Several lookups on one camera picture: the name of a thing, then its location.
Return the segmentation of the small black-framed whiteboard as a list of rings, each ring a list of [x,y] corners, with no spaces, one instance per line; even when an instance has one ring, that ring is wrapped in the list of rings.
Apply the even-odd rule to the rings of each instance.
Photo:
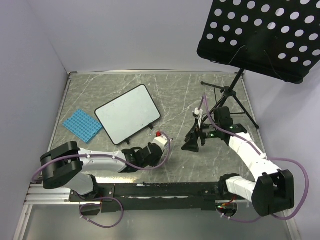
[[[111,142],[118,146],[161,118],[150,92],[140,84],[94,111]]]

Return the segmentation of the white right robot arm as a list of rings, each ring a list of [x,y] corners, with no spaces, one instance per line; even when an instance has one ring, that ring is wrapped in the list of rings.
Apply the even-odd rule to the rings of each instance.
[[[241,124],[235,124],[228,107],[214,110],[216,127],[202,123],[203,110],[193,111],[194,125],[185,137],[183,151],[199,152],[207,139],[220,139],[244,162],[254,181],[236,173],[225,174],[218,182],[218,193],[223,199],[233,195],[252,203],[255,211],[265,217],[292,209],[295,205],[294,177],[289,170],[282,170],[267,159]]]

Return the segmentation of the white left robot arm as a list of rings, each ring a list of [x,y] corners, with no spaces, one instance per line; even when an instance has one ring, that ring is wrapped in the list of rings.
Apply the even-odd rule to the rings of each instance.
[[[87,201],[99,195],[96,177],[90,171],[135,173],[139,170],[159,168],[164,163],[164,152],[170,143],[159,136],[146,147],[133,147],[114,152],[92,151],[67,142],[41,156],[40,172],[44,189],[69,188]]]

